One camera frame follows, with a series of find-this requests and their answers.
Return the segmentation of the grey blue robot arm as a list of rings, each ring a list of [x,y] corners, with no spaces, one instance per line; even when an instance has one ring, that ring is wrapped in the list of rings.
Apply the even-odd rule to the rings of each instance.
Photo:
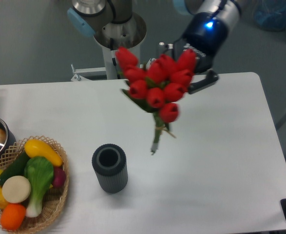
[[[195,73],[206,73],[203,80],[192,83],[189,94],[201,91],[218,80],[212,70],[218,50],[248,6],[247,0],[175,0],[175,9],[192,20],[181,37],[171,44],[159,43],[158,53],[177,60],[182,52],[192,49],[197,55]],[[145,21],[133,11],[130,0],[75,0],[67,16],[82,35],[94,38],[101,46],[103,68],[74,70],[76,77],[105,74],[107,79],[120,78],[120,66],[115,53],[119,46],[140,55],[140,45],[146,37]]]

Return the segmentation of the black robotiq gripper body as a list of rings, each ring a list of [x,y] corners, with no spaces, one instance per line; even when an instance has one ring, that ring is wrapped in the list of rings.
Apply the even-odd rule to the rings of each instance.
[[[208,12],[196,14],[182,36],[173,43],[175,60],[187,49],[196,53],[195,73],[203,73],[212,67],[215,55],[229,34],[225,23],[211,16]]]

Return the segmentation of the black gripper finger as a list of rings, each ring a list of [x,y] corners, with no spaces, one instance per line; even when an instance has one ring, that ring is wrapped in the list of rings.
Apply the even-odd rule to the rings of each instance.
[[[200,81],[193,82],[188,87],[188,94],[192,95],[214,85],[219,80],[219,75],[212,69],[209,69],[204,78]]]
[[[164,43],[160,42],[157,45],[157,56],[160,57],[161,55],[167,55],[171,58],[174,58],[174,47],[172,43]]]

